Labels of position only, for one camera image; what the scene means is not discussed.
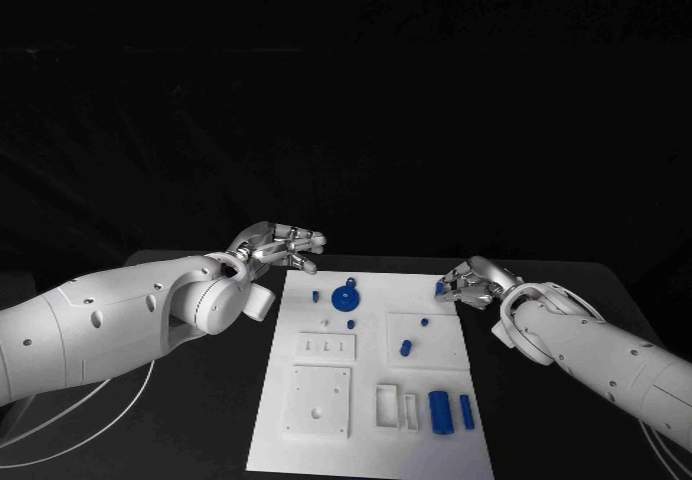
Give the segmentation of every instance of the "black backdrop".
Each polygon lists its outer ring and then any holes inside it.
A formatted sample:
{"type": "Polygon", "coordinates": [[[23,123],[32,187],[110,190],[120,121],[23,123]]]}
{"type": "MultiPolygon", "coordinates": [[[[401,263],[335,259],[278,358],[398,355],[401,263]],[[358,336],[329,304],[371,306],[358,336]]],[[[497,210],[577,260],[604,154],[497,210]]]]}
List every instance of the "black backdrop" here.
{"type": "Polygon", "coordinates": [[[330,253],[604,263],[689,346],[686,12],[329,3],[6,13],[6,268],[45,290],[271,220],[330,253]]]}

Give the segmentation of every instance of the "small blue piece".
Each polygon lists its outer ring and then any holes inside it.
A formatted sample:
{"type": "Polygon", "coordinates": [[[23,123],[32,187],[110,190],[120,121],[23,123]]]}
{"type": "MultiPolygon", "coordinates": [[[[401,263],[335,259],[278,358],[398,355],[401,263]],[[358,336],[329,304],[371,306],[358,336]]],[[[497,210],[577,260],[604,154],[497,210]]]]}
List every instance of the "small blue piece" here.
{"type": "Polygon", "coordinates": [[[356,279],[350,277],[346,285],[339,287],[332,294],[332,305],[342,312],[350,312],[360,303],[360,295],[356,290],[356,279]]]}
{"type": "Polygon", "coordinates": [[[437,435],[454,433],[451,424],[450,396],[447,392],[435,391],[428,393],[430,416],[433,419],[433,432],[437,435]]]}
{"type": "Polygon", "coordinates": [[[464,415],[466,429],[473,430],[476,425],[473,424],[471,402],[469,401],[469,395],[460,395],[458,399],[461,400],[461,414],[464,415]]]}
{"type": "Polygon", "coordinates": [[[404,340],[399,353],[402,357],[408,357],[408,354],[411,353],[411,340],[404,340]]]}

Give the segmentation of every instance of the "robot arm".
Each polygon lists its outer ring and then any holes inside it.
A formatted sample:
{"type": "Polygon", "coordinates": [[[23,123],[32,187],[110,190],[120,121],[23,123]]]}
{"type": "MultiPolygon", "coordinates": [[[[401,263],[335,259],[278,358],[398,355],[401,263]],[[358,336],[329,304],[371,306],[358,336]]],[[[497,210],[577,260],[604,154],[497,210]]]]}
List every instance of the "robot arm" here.
{"type": "Polygon", "coordinates": [[[562,370],[692,451],[692,364],[606,322],[554,283],[523,283],[483,257],[440,280],[438,301],[484,309],[502,300],[492,331],[509,348],[562,370]]]}
{"type": "Polygon", "coordinates": [[[245,313],[261,321],[274,294],[252,281],[270,265],[314,274],[319,232],[261,222],[225,252],[79,277],[0,311],[0,406],[127,373],[245,313]]]}

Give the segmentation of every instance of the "white cable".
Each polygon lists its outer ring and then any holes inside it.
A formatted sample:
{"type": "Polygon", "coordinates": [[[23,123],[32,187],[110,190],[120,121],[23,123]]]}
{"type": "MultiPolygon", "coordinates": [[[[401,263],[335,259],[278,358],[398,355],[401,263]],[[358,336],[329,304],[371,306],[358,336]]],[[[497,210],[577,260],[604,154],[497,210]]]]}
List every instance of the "white cable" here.
{"type": "Polygon", "coordinates": [[[115,422],[123,418],[123,416],[124,416],[125,413],[128,412],[130,408],[131,408],[133,405],[134,405],[134,402],[137,402],[137,399],[140,398],[141,392],[144,391],[144,388],[146,388],[146,386],[147,386],[149,378],[151,377],[151,370],[153,370],[153,369],[154,369],[154,361],[151,361],[151,364],[150,364],[150,366],[149,366],[147,378],[144,379],[144,383],[141,384],[140,391],[137,392],[137,395],[134,396],[133,401],[130,402],[130,405],[125,407],[125,409],[123,410],[121,414],[115,417],[115,419],[112,420],[112,422],[111,422],[87,440],[84,440],[82,442],[79,442],[75,446],[69,447],[69,448],[68,448],[66,450],[63,450],[62,452],[56,453],[55,455],[51,455],[51,456],[46,457],[46,458],[42,458],[40,460],[35,460],[33,462],[27,462],[27,463],[17,463],[16,465],[0,465],[0,469],[3,469],[3,468],[27,467],[29,465],[35,465],[36,463],[45,462],[46,460],[51,460],[51,459],[53,459],[55,457],[59,457],[61,455],[65,455],[65,453],[71,452],[72,450],[75,450],[76,448],[79,448],[87,442],[89,442],[91,440],[94,440],[94,439],[112,427],[112,425],[115,424],[115,422]]]}
{"type": "Polygon", "coordinates": [[[29,435],[33,435],[39,430],[46,428],[56,420],[59,420],[97,394],[97,392],[105,387],[105,384],[110,381],[111,380],[108,379],[105,382],[102,382],[101,385],[89,392],[89,394],[66,410],[63,410],[51,420],[48,420],[48,422],[43,422],[38,427],[32,428],[22,435],[17,435],[14,438],[10,438],[10,440],[0,443],[0,449],[4,448],[7,445],[12,445],[13,443],[23,440],[29,435]]]}
{"type": "MultiPolygon", "coordinates": [[[[559,287],[559,288],[562,288],[562,290],[581,302],[582,307],[587,308],[587,310],[591,312],[591,315],[594,315],[600,320],[604,320],[604,318],[601,317],[601,314],[598,313],[598,310],[588,304],[588,302],[574,292],[571,292],[565,287],[559,287]]],[[[666,460],[663,459],[663,455],[660,454],[659,449],[656,448],[656,444],[653,443],[652,437],[649,436],[649,432],[646,431],[646,428],[644,428],[644,422],[642,420],[639,420],[639,424],[642,425],[642,430],[644,431],[646,439],[649,440],[649,444],[652,445],[653,451],[656,452],[656,455],[659,457],[660,462],[663,463],[663,466],[666,467],[666,469],[668,469],[670,475],[673,476],[675,480],[681,480],[678,475],[673,473],[673,469],[670,468],[670,465],[668,464],[666,460]]],[[[659,432],[653,428],[652,428],[652,432],[656,435],[660,446],[663,447],[663,450],[666,451],[668,455],[673,459],[673,461],[678,464],[678,466],[681,467],[682,471],[688,474],[689,477],[692,477],[692,472],[685,467],[685,465],[682,464],[682,462],[678,460],[676,456],[673,455],[673,453],[668,449],[668,446],[663,443],[663,440],[660,439],[659,432]]]]}

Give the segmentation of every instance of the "hole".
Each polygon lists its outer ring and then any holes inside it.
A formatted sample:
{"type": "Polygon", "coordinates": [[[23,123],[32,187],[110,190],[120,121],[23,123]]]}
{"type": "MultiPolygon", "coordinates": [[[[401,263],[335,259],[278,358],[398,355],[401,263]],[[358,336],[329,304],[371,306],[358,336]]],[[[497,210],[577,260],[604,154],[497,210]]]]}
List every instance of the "hole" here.
{"type": "Polygon", "coordinates": [[[97,310],[91,314],[91,324],[94,325],[94,328],[101,328],[102,323],[104,323],[104,314],[97,310]]]}
{"type": "Polygon", "coordinates": [[[156,297],[153,295],[147,295],[144,302],[147,304],[149,311],[153,312],[156,310],[156,297]]]}

